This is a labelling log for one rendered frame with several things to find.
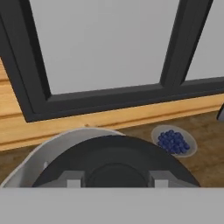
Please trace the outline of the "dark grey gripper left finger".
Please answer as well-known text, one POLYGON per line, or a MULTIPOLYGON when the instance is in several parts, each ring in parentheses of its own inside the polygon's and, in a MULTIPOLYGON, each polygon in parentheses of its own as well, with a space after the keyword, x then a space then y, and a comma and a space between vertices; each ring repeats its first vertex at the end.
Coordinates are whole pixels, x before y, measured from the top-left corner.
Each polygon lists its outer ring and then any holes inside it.
POLYGON ((84 171, 64 171, 57 179, 43 184, 44 188, 82 188, 85 186, 84 171))

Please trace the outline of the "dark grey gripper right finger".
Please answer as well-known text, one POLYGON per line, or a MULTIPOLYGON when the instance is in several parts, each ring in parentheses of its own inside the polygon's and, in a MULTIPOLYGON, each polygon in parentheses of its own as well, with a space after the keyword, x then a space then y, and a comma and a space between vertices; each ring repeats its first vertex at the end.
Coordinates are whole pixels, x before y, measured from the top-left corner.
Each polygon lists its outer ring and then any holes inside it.
POLYGON ((152 187, 190 187, 191 185, 176 178, 170 171, 149 171, 149 183, 152 187))

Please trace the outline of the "pale grey blender jug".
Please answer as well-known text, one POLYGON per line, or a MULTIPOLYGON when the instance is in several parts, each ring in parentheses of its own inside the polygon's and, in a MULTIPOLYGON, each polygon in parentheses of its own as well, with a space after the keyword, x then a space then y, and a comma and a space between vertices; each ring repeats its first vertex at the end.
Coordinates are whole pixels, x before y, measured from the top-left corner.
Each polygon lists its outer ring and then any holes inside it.
POLYGON ((31 187, 41 172, 60 154, 88 139, 122 136, 123 133, 102 128, 78 128, 52 137, 37 146, 3 181, 0 188, 31 187))

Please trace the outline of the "black round blender lid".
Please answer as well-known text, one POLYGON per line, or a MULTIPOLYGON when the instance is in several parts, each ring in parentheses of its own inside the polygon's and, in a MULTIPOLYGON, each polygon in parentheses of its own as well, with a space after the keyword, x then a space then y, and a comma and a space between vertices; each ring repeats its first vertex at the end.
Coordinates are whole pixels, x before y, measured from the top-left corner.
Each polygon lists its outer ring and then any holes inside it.
POLYGON ((199 184, 173 155, 132 136, 100 136, 78 143, 56 157, 33 185, 42 186, 66 171, 84 172, 87 187, 146 187, 150 171, 169 171, 199 184))

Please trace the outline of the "blueberries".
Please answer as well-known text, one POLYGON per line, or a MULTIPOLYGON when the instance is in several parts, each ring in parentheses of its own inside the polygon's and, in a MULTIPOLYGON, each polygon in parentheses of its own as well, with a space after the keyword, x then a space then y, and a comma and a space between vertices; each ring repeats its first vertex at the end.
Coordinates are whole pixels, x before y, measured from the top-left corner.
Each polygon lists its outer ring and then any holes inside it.
POLYGON ((186 142, 180 132, 170 129, 162 132, 158 136, 157 144, 170 154, 184 154, 190 149, 190 145, 186 142))

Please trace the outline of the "grey bowl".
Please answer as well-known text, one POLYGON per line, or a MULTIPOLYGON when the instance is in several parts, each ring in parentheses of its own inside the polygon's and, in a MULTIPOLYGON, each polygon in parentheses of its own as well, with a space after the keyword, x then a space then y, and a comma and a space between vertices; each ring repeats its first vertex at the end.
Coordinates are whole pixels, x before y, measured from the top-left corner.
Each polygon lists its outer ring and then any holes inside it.
POLYGON ((158 145, 158 136, 162 132, 166 132, 168 130, 174 130, 175 132, 180 132, 182 134, 182 136, 184 137, 185 141, 190 145, 190 149, 188 150, 188 152, 186 152, 184 154, 179 154, 179 155, 178 154, 172 154, 173 156, 176 156, 178 158, 187 158, 187 157, 190 157, 190 156, 192 156, 193 154, 196 153, 196 151, 198 149, 198 145, 196 143, 196 140, 186 130, 181 129, 181 128, 177 127, 177 126, 173 126, 173 125, 158 125, 151 132, 152 142, 154 144, 158 145))

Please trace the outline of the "dark grey object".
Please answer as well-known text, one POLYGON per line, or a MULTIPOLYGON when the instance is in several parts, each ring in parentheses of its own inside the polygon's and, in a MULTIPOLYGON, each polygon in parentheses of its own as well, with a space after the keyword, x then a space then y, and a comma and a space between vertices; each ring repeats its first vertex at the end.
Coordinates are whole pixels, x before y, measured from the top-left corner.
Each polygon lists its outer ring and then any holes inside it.
POLYGON ((219 112, 218 112, 218 114, 217 114, 216 119, 217 119, 218 121, 224 122, 224 103, 223 103, 222 106, 220 107, 220 110, 219 110, 219 112))

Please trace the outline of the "black window frame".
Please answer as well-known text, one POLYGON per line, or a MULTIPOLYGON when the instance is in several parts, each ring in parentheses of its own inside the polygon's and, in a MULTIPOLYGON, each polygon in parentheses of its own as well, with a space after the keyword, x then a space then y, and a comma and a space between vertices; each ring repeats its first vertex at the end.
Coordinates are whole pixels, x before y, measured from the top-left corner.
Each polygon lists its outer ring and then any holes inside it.
POLYGON ((188 80, 214 0, 180 0, 158 84, 52 94, 29 0, 0 0, 0 58, 30 122, 224 93, 224 77, 188 80))

